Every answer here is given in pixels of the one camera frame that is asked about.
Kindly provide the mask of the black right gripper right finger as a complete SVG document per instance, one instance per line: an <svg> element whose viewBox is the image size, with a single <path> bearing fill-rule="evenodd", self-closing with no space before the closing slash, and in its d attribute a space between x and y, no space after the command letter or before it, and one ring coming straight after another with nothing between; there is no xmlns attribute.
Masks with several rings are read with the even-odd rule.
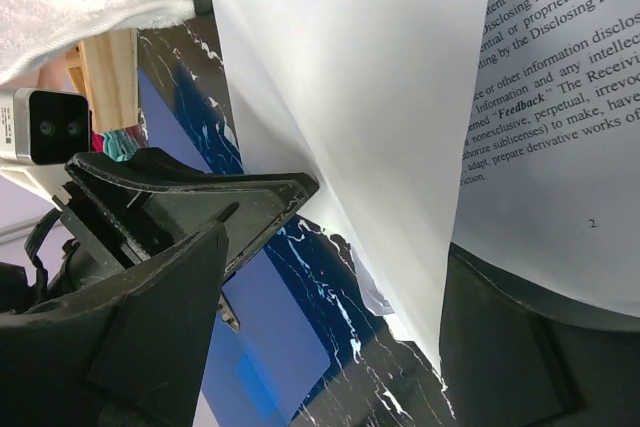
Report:
<svg viewBox="0 0 640 427"><path fill-rule="evenodd" d="M453 245L440 332L460 426L636 426L639 320Z"/></svg>

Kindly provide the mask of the blue file folder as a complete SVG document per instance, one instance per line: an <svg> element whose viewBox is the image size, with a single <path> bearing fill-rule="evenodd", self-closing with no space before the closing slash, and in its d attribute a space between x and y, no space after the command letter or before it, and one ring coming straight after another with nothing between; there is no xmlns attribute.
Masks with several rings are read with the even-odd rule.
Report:
<svg viewBox="0 0 640 427"><path fill-rule="evenodd" d="M219 174L299 172L307 164L245 109L226 107L212 75L168 58L140 72L152 145ZM380 324L334 244L295 217L224 286L240 327L217 323L200 426L389 426L393 373L378 362Z"/></svg>

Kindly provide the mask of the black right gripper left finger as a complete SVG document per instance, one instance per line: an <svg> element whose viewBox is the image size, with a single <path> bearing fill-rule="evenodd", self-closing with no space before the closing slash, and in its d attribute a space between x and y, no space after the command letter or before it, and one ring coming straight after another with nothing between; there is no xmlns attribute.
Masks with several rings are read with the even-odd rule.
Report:
<svg viewBox="0 0 640 427"><path fill-rule="evenodd" d="M206 224L155 257L1 318L5 426L189 426L228 250Z"/></svg>

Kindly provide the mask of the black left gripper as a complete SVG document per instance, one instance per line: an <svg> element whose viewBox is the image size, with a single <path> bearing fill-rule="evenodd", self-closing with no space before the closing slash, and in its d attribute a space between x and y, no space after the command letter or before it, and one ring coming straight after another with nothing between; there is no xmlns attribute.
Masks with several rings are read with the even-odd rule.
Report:
<svg viewBox="0 0 640 427"><path fill-rule="evenodd" d="M318 191L305 173L217 175L188 167L159 148L117 162L79 153L71 180L24 243L21 305L95 285L195 234L212 220L228 239L224 274L232 276Z"/></svg>

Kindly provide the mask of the white paper stack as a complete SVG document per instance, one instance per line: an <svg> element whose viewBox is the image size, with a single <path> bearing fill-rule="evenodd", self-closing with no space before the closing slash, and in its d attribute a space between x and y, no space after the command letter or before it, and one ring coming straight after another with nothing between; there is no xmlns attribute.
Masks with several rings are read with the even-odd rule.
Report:
<svg viewBox="0 0 640 427"><path fill-rule="evenodd" d="M213 6L245 167L318 176L303 215L433 365L451 245L638 315L639 0Z"/></svg>

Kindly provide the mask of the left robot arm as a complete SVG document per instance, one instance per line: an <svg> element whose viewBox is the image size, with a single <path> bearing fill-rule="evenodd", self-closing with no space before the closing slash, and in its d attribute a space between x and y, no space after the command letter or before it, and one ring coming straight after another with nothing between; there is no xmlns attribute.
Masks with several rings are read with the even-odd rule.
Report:
<svg viewBox="0 0 640 427"><path fill-rule="evenodd" d="M176 303L219 290L319 188L305 173L206 173L159 148L126 161L91 152L63 165L7 163L1 173L52 206L25 246L35 282L1 268L11 314L136 276Z"/></svg>

